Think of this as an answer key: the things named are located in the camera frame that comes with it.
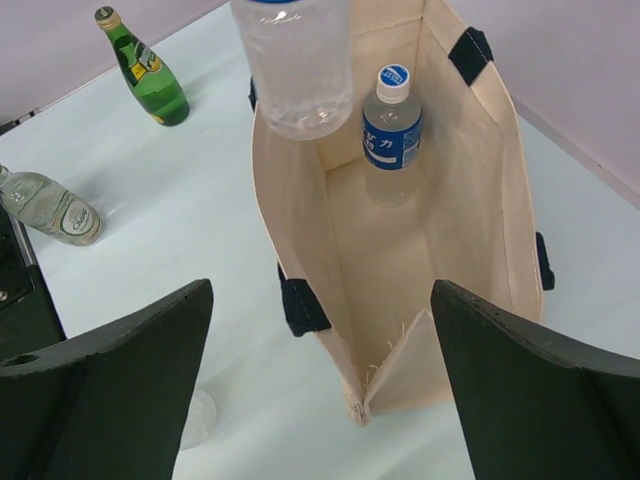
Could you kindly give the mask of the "clear plastic bottle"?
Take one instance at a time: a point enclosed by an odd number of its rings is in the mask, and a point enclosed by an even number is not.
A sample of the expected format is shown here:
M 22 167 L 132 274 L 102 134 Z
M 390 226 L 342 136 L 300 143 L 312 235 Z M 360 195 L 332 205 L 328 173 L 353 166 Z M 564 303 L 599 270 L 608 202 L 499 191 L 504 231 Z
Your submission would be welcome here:
M 182 432 L 180 450 L 192 449 L 207 441 L 217 425 L 217 419 L 218 411 L 213 398 L 203 390 L 195 390 Z

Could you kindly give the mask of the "blue label water bottle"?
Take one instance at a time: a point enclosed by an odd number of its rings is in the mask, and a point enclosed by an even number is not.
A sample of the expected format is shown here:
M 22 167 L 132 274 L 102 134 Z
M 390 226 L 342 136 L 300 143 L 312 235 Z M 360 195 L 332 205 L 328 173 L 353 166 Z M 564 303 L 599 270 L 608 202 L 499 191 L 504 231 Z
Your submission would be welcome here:
M 368 162 L 365 188 L 381 207 L 409 200 L 418 184 L 423 109 L 401 64 L 382 67 L 362 108 L 362 146 Z

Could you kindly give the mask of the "beige canvas tote bag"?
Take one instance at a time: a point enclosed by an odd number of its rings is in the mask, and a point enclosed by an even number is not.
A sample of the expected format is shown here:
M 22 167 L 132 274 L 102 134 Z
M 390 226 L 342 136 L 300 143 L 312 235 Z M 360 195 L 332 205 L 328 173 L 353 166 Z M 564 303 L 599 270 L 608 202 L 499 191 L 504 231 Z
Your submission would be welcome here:
M 365 425 L 451 399 L 436 280 L 534 321 L 543 287 L 517 115 L 484 34 L 444 1 L 355 1 L 350 13 L 351 118 L 298 142 L 256 115 L 252 170 L 289 328 L 323 345 Z M 409 69 L 425 121 L 416 162 L 384 187 L 361 118 L 390 63 Z

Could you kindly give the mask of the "clear glass Chang bottle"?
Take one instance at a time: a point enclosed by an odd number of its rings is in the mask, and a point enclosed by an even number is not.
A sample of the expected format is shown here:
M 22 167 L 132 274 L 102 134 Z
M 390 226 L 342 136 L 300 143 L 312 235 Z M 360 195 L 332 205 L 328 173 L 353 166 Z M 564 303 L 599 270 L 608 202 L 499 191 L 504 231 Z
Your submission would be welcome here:
M 21 223 L 64 244 L 89 246 L 102 233 L 96 209 L 51 178 L 1 166 L 1 206 Z

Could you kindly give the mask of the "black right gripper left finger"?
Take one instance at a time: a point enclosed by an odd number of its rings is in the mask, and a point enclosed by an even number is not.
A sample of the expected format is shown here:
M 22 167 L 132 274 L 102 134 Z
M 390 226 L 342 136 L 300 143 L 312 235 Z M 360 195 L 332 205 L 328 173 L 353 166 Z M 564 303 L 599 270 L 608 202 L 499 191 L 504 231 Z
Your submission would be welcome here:
M 212 310 L 199 279 L 3 361 L 2 478 L 171 478 Z

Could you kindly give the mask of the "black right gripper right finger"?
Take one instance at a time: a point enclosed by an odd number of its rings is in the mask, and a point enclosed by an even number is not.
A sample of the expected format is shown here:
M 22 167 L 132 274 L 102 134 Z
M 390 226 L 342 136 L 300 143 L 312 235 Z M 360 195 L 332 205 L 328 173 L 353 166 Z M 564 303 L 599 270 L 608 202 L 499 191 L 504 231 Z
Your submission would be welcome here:
M 638 360 L 448 280 L 431 307 L 476 478 L 638 478 Z

